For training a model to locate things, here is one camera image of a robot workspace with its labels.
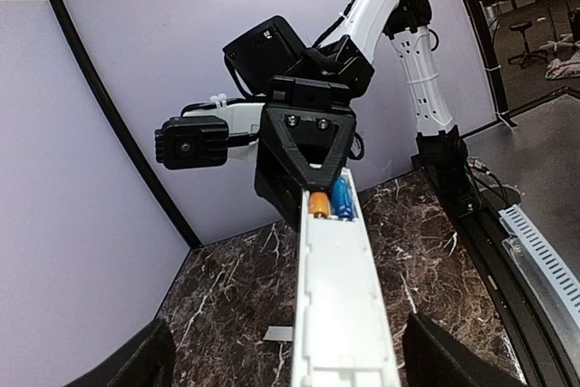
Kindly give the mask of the white remote control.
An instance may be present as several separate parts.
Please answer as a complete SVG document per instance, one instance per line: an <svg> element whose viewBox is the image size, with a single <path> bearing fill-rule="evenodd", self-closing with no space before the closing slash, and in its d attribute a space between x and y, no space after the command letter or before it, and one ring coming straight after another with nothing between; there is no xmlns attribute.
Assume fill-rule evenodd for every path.
<svg viewBox="0 0 580 387"><path fill-rule="evenodd" d="M343 169L353 219L318 218L303 195L291 383L398 386L380 280L353 183Z"/></svg>

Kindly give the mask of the white battery compartment cover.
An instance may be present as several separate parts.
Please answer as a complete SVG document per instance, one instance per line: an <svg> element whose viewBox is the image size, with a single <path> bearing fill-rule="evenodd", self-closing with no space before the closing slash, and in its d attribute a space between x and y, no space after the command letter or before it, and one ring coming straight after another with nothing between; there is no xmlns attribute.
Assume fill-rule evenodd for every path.
<svg viewBox="0 0 580 387"><path fill-rule="evenodd" d="M292 326L269 325L264 334L263 340L268 342L289 342L293 341L294 328Z"/></svg>

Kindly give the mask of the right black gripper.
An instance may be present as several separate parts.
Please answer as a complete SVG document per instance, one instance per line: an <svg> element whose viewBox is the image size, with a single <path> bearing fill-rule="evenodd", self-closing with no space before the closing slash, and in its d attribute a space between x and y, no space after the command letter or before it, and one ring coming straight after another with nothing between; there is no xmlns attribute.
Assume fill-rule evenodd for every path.
<svg viewBox="0 0 580 387"><path fill-rule="evenodd" d="M356 115L346 85L276 75L260 114L255 191L299 232L302 195L328 193L350 152Z"/></svg>

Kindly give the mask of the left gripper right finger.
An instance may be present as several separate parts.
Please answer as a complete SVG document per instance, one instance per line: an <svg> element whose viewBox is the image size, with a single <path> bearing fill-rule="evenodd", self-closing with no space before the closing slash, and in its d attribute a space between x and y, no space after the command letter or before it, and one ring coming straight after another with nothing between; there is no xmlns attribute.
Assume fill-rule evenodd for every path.
<svg viewBox="0 0 580 387"><path fill-rule="evenodd" d="M486 387L522 384L477 357L424 314L409 314L402 349L410 386Z"/></svg>

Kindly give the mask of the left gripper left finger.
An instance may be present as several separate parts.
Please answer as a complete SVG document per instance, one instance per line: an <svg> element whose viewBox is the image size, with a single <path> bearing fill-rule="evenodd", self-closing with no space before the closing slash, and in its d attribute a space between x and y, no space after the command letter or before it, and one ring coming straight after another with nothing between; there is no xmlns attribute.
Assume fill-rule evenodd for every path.
<svg viewBox="0 0 580 387"><path fill-rule="evenodd" d="M171 386L176 345L167 322L154 319L121 348L68 386Z"/></svg>

